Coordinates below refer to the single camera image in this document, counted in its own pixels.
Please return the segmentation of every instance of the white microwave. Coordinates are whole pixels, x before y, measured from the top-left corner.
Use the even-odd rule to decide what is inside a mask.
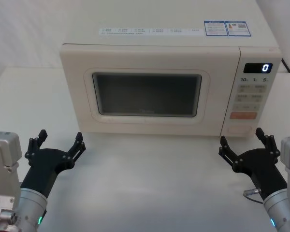
[[[282,58],[256,2],[158,2],[84,1],[60,52],[80,130],[253,135]]]

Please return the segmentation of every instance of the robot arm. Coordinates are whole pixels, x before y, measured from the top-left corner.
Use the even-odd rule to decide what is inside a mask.
[[[251,178],[256,186],[255,192],[262,197],[263,206],[277,231],[290,232],[290,138],[283,140],[281,146],[281,161],[289,173],[287,184],[275,166],[280,152],[274,136],[264,135],[261,128],[257,128],[256,136],[265,148],[250,150],[239,156],[222,136],[219,155],[232,166],[234,172],[245,173]]]
[[[16,172],[21,158],[19,138],[15,133],[0,132],[0,232],[36,232],[57,175],[73,168],[86,149],[80,132],[68,152],[40,149],[46,138],[45,130],[30,138],[25,157],[31,167],[20,187]]]

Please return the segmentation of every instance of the digital display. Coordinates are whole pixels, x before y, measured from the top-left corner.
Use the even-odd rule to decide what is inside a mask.
[[[270,73],[272,66],[272,63],[247,63],[244,73]]]

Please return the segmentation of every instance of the label sticker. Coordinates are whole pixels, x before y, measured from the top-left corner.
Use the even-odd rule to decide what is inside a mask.
[[[224,21],[204,21],[207,36],[228,36]]]
[[[249,36],[251,37],[247,23],[245,21],[226,21],[229,36]]]
[[[197,28],[100,28],[99,35],[204,36],[204,30]]]

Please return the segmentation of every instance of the table surface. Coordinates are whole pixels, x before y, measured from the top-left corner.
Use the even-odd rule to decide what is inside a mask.
[[[290,135],[290,74],[277,75],[260,126],[278,147]],[[6,69],[0,131],[18,133],[24,154],[41,129],[48,133],[44,148],[65,151],[78,132],[63,70]],[[254,186],[218,155],[218,137],[83,136],[87,150],[58,176],[40,232],[275,231],[263,206],[242,196]],[[239,154],[262,147],[255,137],[229,144]],[[19,164],[22,181],[29,165],[24,157]]]

